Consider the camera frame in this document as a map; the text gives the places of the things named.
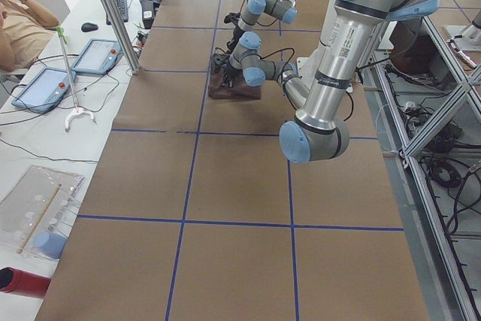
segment blue tablet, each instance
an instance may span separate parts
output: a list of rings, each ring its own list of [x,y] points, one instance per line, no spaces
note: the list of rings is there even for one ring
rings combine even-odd
[[[45,113],[60,103],[69,88],[68,74],[64,69],[47,67],[15,97],[12,105],[32,112]]]
[[[115,66],[121,49],[118,41],[90,39],[71,70],[81,74],[104,75]]]

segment white table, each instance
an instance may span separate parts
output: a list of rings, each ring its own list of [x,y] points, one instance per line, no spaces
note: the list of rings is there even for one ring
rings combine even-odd
[[[141,5],[138,0],[133,0],[130,4],[129,22],[125,25],[129,37],[134,40],[139,30],[138,26],[141,24]],[[98,30],[88,33],[81,32],[80,27],[85,22],[97,24]],[[68,39],[66,50],[72,54],[78,54],[91,38],[116,39],[112,26],[107,26],[105,23],[105,12],[100,0],[80,0],[75,9],[68,15],[62,27]],[[54,36],[40,55],[40,58],[61,54],[59,38]],[[48,60],[46,64],[55,68],[65,68],[62,57]],[[33,65],[21,83],[28,83],[43,67],[44,65],[41,63]],[[129,65],[124,58],[118,62],[109,74],[117,80],[104,76],[92,86],[88,85],[97,80],[97,77],[77,76],[76,90],[86,88],[86,90],[77,94],[79,104],[94,111],[101,107],[107,94],[117,86],[108,96],[101,111],[95,114],[96,124],[88,116],[76,117],[70,123],[70,132],[65,132],[64,121],[71,110],[57,108],[28,122],[0,126],[0,132],[2,132],[0,135],[1,139],[50,158],[98,160],[110,133],[112,120],[119,110],[132,75]],[[20,89],[17,89],[14,95],[18,94],[18,92],[20,92]],[[12,97],[5,102],[0,112],[15,109],[11,105],[11,100]],[[64,108],[73,106],[72,98],[64,99],[60,106]],[[35,114],[28,111],[0,114],[0,125],[33,116]],[[85,180],[75,195],[78,201],[82,201],[85,196],[96,167],[95,163],[53,162],[48,159],[39,159],[23,150],[0,143],[0,200],[14,188],[31,165],[83,175]],[[1,250],[0,246],[0,268],[19,268],[34,274],[51,277],[56,266],[56,261],[9,253]],[[2,310],[0,319],[8,319],[9,321],[34,320],[41,302],[42,300],[36,298],[0,293],[0,310]]]

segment wooden stick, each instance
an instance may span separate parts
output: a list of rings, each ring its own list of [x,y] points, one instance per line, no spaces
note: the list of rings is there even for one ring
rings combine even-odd
[[[47,210],[48,210],[48,207],[50,207],[50,205],[52,204],[53,199],[57,196],[57,193],[59,192],[59,190],[60,190],[61,187],[62,187],[62,184],[61,184],[61,183],[57,184],[57,187],[56,187],[55,190],[53,191],[53,194],[50,196],[49,200],[48,200],[47,203],[45,204],[44,209],[38,214],[38,217],[37,217],[35,223],[33,224],[32,229],[30,230],[29,234],[27,235],[27,237],[25,238],[25,240],[23,240],[22,244],[21,244],[21,245],[19,246],[19,248],[17,249],[17,253],[22,253],[23,249],[25,248],[25,246],[27,245],[27,243],[30,241],[30,238],[32,237],[33,232],[35,232],[35,230],[36,230],[37,227],[38,227],[38,224],[40,223],[40,221],[42,221],[42,218],[44,218],[45,213],[46,213]]]

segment black mouse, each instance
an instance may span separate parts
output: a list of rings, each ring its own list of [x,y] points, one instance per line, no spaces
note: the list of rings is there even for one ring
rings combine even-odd
[[[84,23],[82,24],[82,32],[87,33],[98,29],[98,25],[94,23]]]

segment blue cup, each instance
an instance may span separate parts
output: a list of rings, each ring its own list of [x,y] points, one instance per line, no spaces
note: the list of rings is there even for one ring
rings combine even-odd
[[[66,242],[66,237],[53,232],[39,233],[33,240],[34,246],[51,259],[60,258]]]

